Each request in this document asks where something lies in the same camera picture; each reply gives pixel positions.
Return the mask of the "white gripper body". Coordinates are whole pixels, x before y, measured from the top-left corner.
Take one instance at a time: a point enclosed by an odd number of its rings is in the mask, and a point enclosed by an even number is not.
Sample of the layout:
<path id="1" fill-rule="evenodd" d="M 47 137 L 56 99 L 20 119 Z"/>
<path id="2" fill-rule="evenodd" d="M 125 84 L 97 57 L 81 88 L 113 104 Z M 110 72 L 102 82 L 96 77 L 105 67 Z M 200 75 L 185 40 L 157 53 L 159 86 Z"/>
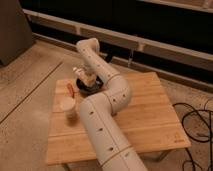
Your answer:
<path id="1" fill-rule="evenodd" d="M 93 86 L 97 78 L 96 74 L 87 72 L 83 68 L 74 67 L 73 72 L 86 86 Z"/>

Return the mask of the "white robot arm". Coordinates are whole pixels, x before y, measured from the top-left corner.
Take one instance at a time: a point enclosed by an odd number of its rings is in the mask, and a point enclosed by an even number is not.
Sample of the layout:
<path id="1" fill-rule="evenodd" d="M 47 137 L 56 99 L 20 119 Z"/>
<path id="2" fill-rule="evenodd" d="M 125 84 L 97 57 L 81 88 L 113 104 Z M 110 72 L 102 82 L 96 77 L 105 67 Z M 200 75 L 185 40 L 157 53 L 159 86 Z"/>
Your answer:
<path id="1" fill-rule="evenodd" d="M 131 101 L 128 81 L 98 55 L 96 38 L 78 41 L 76 48 L 105 85 L 103 91 L 84 98 L 79 105 L 80 120 L 103 171 L 148 171 L 113 118 Z"/>

